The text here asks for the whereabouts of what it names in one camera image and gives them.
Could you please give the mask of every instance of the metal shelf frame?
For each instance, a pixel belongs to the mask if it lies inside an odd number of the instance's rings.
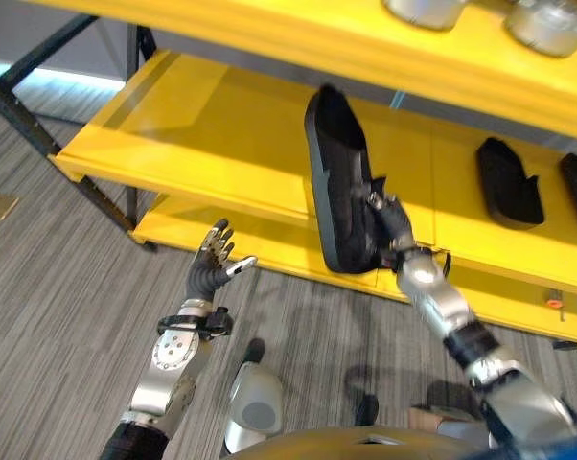
[[[132,241],[148,251],[155,251],[156,245],[149,241],[133,238],[132,232],[137,225],[137,189],[127,187],[127,213],[114,203],[88,176],[78,181],[71,180],[65,172],[59,169],[55,156],[61,146],[55,138],[43,127],[36,116],[13,94],[13,89],[22,82],[51,55],[60,50],[65,44],[94,23],[98,16],[79,14],[71,21],[48,36],[35,46],[29,53],[14,63],[0,76],[0,114],[17,130],[31,146],[47,161],[58,173],[64,176],[69,183],[102,211],[116,226],[125,232]],[[127,29],[127,79],[139,68],[140,52],[144,60],[152,57],[156,51],[156,44],[152,32],[147,27],[128,25]]]

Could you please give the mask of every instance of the floor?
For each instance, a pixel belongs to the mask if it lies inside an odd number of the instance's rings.
[[[110,96],[22,90],[32,109],[81,121]],[[78,131],[43,123],[62,143]],[[125,205],[121,187],[103,186]],[[0,193],[20,197],[0,221],[0,459],[97,458],[147,366],[156,320],[182,299],[192,255],[139,249],[1,117]],[[474,409],[459,369],[408,305],[258,268],[217,300],[236,327],[215,341],[168,460],[218,458],[231,379],[253,336],[284,384],[286,431],[351,425],[364,391],[379,396],[383,425],[406,426],[416,403]],[[492,330],[577,410],[577,351]]]

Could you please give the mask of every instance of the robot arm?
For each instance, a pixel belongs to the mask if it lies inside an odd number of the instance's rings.
[[[549,443],[575,436],[575,421],[566,406],[499,345],[446,280],[431,251],[414,242],[400,201],[373,193],[368,202],[390,237],[400,290],[481,396],[481,411],[497,440]]]
[[[219,221],[201,244],[189,269],[186,300],[177,315],[161,319],[150,366],[141,376],[127,411],[107,441],[103,460],[161,459],[193,399],[215,337],[231,333],[227,309],[213,308],[216,290],[257,262],[253,256],[225,264],[232,230]]]

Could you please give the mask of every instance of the black wire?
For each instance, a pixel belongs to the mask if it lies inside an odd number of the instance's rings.
[[[444,261],[444,268],[442,268],[442,273],[444,273],[445,278],[449,277],[451,264],[452,264],[452,256],[450,255],[450,252],[447,252],[446,260]]]

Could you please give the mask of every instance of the shelf board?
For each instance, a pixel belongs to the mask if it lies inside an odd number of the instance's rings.
[[[545,222],[528,230],[500,226],[487,212],[476,165],[489,133],[433,125],[435,244],[470,268],[577,293],[577,212],[554,150],[510,140],[527,175],[539,177]]]
[[[183,249],[196,250],[218,219],[227,217],[235,228],[233,258],[259,257],[259,266],[345,288],[397,300],[395,276],[390,271],[366,275],[337,275],[323,261],[315,231],[247,216],[188,199],[160,195],[134,235]],[[577,341],[577,295],[565,294],[564,321],[560,312],[545,305],[544,287],[469,270],[451,269],[450,280],[466,296],[484,321],[502,326]]]
[[[315,229],[303,128],[314,92],[199,57],[158,53],[56,162],[70,173],[205,197],[226,209]],[[416,237],[432,244],[431,120],[363,100],[351,104],[368,134],[373,171],[387,173]]]
[[[34,0],[193,36],[577,137],[577,52],[554,58],[503,27],[505,0],[470,3],[441,33],[380,0]]]
[[[303,116],[313,88],[158,53],[54,159],[87,174],[316,228]],[[487,215],[475,150],[491,133],[352,99],[374,173],[387,173],[419,242],[457,264],[577,293],[577,215],[561,155],[509,141],[541,177],[546,222],[528,231]]]

